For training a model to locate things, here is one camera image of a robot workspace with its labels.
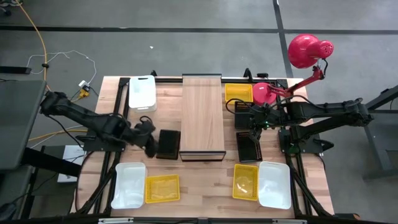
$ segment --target gray concrete floor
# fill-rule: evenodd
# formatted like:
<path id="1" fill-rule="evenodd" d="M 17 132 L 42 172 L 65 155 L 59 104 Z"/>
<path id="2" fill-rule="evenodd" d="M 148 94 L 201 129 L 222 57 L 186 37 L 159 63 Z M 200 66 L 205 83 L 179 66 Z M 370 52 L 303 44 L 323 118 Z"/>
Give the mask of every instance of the gray concrete floor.
<path id="1" fill-rule="evenodd" d="M 279 0 L 285 29 L 396 30 L 398 2 L 394 0 Z M 276 29 L 272 0 L 25 0 L 25 8 L 38 26 L 168 27 L 168 28 L 251 28 Z M 29 21 L 12 9 L 12 17 L 0 17 L 0 24 L 26 25 Z M 397 85 L 396 35 L 318 35 L 335 45 L 328 59 L 327 77 L 307 87 L 316 103 L 375 98 L 386 88 Z M 97 64 L 92 86 L 99 91 L 105 75 L 159 75 L 182 73 L 222 73 L 239 77 L 249 67 L 253 73 L 268 72 L 270 77 L 286 77 L 278 34 L 170 33 L 170 32 L 42 32 L 48 52 L 77 50 Z M 287 44 L 294 38 L 286 34 Z M 0 30 L 0 65 L 25 66 L 32 54 L 42 54 L 35 32 Z M 72 95 L 81 80 L 93 74 L 92 63 L 84 57 L 63 55 L 50 63 L 48 83 L 53 90 Z M 31 61 L 40 70 L 40 58 Z M 310 76 L 310 69 L 293 68 L 295 78 Z M 0 78 L 35 80 L 42 75 Z M 96 97 L 78 103 L 91 110 Z M 74 122 L 60 118 L 65 126 Z M 37 116 L 32 136 L 58 131 L 53 121 Z M 398 180 L 364 182 L 362 175 L 377 167 L 363 128 L 343 127 L 321 135 L 335 143 L 325 153 L 326 175 L 336 213 L 358 213 L 364 220 L 396 223 Z M 58 136 L 46 145 L 73 144 Z M 44 195 L 35 202 L 34 216 L 60 215 L 65 208 L 44 206 L 64 199 Z"/>

